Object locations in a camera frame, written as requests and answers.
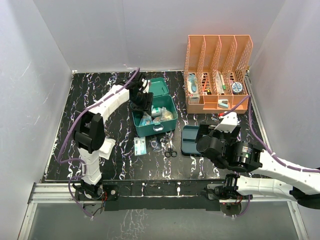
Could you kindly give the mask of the black handled scissors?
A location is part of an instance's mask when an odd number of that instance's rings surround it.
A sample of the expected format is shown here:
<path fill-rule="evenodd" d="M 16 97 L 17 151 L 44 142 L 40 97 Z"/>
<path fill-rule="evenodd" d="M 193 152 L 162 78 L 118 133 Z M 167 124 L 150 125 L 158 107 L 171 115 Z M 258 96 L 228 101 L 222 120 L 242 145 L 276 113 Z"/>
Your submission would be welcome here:
<path fill-rule="evenodd" d="M 175 158 L 175 157 L 177 157 L 177 155 L 178 155 L 178 153 L 174 149 L 172 137 L 170 137 L 166 143 L 166 150 L 164 152 L 164 156 L 166 158 L 170 158 L 170 157 Z"/>

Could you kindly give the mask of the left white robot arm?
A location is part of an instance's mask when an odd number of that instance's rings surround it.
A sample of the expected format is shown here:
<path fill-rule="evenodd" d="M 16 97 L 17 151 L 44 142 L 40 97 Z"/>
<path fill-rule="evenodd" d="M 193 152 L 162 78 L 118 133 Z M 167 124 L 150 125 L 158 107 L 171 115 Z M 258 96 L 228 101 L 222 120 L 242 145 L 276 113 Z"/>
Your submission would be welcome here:
<path fill-rule="evenodd" d="M 116 145 L 114 139 L 106 137 L 105 122 L 122 104 L 130 101 L 132 111 L 150 113 L 154 94 L 152 83 L 136 70 L 130 79 L 117 80 L 100 100 L 79 114 L 80 118 L 72 131 L 72 138 L 79 151 L 82 165 L 80 186 L 75 189 L 92 200 L 103 195 L 100 158 L 109 158 Z"/>

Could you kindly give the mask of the white gauze packet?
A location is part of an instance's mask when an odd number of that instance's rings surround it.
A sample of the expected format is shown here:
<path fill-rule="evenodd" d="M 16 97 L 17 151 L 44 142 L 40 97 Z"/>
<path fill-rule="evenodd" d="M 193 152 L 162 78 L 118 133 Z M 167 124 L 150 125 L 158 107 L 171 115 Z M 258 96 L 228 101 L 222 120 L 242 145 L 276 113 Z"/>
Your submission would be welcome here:
<path fill-rule="evenodd" d="M 116 141 L 114 139 L 105 138 L 102 146 L 98 150 L 99 157 L 108 160 L 115 145 Z"/>

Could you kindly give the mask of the white blue bandage box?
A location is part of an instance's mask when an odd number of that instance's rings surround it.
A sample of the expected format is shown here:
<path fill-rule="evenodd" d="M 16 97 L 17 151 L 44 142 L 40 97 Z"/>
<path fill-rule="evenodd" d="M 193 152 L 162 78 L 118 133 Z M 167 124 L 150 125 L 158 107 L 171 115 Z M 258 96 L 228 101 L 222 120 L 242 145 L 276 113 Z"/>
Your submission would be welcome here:
<path fill-rule="evenodd" d="M 146 138 L 135 137 L 134 138 L 134 155 L 142 156 L 147 154 Z"/>

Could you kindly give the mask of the clear bag with rubber bands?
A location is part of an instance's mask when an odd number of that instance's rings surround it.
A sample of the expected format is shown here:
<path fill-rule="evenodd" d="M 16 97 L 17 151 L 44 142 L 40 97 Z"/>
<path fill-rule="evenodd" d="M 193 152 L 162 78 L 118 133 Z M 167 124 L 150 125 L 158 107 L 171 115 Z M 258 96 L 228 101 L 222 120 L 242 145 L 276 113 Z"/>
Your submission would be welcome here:
<path fill-rule="evenodd" d="M 154 152 L 161 152 L 162 151 L 162 145 L 161 142 L 157 139 L 157 137 L 152 137 L 149 141 L 150 146 Z"/>

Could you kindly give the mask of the blue cotton swab bag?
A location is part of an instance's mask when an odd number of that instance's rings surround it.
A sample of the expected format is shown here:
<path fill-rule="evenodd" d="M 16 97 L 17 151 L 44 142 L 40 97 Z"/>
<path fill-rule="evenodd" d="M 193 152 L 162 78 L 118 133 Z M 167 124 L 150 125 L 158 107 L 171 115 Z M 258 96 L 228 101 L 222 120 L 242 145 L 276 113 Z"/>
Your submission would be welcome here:
<path fill-rule="evenodd" d="M 140 120 L 139 126 L 140 127 L 144 127 L 144 126 L 148 126 L 148 125 L 151 125 L 151 124 L 153 124 L 152 116 L 149 115 L 147 112 L 144 112 L 143 116 L 142 116 L 142 118 Z"/>

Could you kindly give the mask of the green medicine kit box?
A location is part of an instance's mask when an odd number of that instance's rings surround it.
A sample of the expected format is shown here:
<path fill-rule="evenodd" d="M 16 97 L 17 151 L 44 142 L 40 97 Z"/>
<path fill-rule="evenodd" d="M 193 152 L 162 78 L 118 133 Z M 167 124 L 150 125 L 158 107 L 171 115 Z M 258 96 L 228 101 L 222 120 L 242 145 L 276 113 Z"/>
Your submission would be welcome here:
<path fill-rule="evenodd" d="M 147 137 L 174 131 L 178 119 L 173 98 L 163 78 L 150 80 L 149 91 L 153 93 L 151 112 L 134 111 L 133 123 L 139 137 Z"/>

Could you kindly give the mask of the white green medicine bottle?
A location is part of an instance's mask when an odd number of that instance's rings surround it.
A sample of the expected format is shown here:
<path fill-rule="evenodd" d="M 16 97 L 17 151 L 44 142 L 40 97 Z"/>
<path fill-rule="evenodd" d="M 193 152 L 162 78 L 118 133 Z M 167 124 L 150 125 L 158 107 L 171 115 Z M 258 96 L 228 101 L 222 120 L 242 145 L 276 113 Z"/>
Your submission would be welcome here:
<path fill-rule="evenodd" d="M 151 116 L 152 117 L 159 117 L 163 113 L 163 108 L 162 107 L 153 107 L 151 110 Z"/>

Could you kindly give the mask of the blue divided tray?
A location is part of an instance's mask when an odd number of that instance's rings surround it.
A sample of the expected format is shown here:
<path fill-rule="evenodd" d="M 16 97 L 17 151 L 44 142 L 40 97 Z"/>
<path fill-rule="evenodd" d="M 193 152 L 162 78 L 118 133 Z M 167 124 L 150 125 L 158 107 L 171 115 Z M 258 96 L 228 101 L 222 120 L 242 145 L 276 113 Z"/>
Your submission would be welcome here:
<path fill-rule="evenodd" d="M 184 156 L 201 157 L 202 154 L 196 150 L 196 137 L 199 126 L 185 125 L 181 132 L 181 153 Z"/>

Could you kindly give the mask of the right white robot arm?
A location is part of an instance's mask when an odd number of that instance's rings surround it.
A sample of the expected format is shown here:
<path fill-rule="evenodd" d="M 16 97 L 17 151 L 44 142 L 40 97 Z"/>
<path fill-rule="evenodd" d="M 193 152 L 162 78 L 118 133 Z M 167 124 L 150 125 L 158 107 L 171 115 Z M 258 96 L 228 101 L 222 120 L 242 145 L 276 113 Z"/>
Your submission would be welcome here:
<path fill-rule="evenodd" d="M 299 205 L 320 208 L 320 170 L 276 158 L 266 149 L 239 141 L 240 126 L 223 131 L 220 125 L 202 123 L 197 131 L 196 150 L 217 168 L 227 169 L 222 186 L 210 193 L 217 199 L 237 196 L 275 196 Z"/>

